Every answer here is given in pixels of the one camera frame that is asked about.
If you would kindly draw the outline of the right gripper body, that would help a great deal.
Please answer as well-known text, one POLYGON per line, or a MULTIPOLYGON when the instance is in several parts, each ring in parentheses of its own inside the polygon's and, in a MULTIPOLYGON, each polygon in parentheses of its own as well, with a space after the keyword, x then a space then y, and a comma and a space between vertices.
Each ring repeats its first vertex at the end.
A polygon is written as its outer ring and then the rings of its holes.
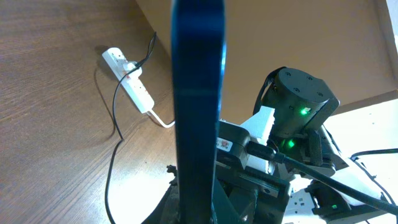
POLYGON ((250 156, 267 159, 274 150, 252 141, 248 130, 224 121, 216 148, 215 222, 282 223, 290 184, 249 166, 250 156))

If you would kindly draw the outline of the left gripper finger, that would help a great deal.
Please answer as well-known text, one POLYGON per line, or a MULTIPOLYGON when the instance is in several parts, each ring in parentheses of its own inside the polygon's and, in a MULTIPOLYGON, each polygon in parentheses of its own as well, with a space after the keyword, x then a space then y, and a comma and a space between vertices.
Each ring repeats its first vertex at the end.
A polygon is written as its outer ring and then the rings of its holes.
POLYGON ((168 165, 167 172, 173 173, 174 179, 169 182, 169 187, 164 196, 142 224, 180 223, 177 168, 173 165, 168 165))

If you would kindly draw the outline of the blue Galaxy smartphone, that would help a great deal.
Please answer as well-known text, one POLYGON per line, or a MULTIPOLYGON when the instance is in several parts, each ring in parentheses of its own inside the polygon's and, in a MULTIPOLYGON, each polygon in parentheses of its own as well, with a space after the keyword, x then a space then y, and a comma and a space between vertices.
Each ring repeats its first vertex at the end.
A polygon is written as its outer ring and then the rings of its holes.
POLYGON ((225 51, 222 0, 173 1, 171 53, 181 223, 209 223, 213 218, 225 51))

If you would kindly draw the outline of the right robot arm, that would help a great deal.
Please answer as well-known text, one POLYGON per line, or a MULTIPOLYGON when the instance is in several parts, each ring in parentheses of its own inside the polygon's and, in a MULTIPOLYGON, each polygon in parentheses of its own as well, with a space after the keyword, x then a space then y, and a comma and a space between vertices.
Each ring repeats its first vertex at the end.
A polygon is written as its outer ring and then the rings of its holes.
POLYGON ((213 223, 359 223, 397 204, 358 154, 344 158, 325 121, 327 84, 294 68, 270 72, 243 124, 220 121, 213 223))

